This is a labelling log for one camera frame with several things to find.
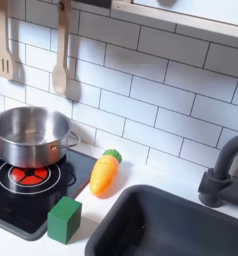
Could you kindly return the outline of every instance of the countertop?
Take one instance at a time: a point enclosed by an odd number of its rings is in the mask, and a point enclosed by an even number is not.
[[[103,153],[103,150],[85,143],[74,149],[96,158]],[[125,188],[137,184],[152,185],[200,204],[197,192],[198,184],[174,176],[166,170],[162,171],[130,161],[123,161],[114,186],[110,190],[110,197],[98,199],[92,196],[89,186],[77,197],[76,200],[83,204],[81,226],[68,245],[51,240],[47,237],[47,234],[35,242],[28,242],[0,228],[0,256],[84,256],[88,239],[116,199]],[[218,211],[238,218],[238,208],[236,207],[225,205],[219,208]]]

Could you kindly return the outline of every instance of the orange carrot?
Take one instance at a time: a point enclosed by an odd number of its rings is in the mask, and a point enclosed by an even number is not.
[[[117,175],[121,162],[122,157],[116,150],[105,151],[94,165],[91,174],[90,188],[93,195],[101,196],[109,188]]]

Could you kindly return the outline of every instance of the green block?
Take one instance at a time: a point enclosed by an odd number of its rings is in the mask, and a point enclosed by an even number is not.
[[[82,204],[62,197],[48,213],[48,236],[67,244],[80,226]]]

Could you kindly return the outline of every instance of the wooden spatula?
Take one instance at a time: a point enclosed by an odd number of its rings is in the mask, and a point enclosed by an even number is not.
[[[0,76],[13,79],[14,60],[8,46],[8,2],[0,0]]]
[[[67,69],[67,49],[69,34],[69,19],[71,11],[70,0],[60,0],[59,8],[59,31],[58,31],[58,55],[57,64],[52,72],[52,83],[57,94],[63,95],[69,81]]]

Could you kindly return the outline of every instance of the faucet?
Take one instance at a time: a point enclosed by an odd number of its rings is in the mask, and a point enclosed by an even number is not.
[[[214,168],[204,173],[198,192],[199,200],[206,206],[218,208],[223,203],[238,206],[238,183],[229,175],[230,167],[238,154],[238,136],[222,148]]]

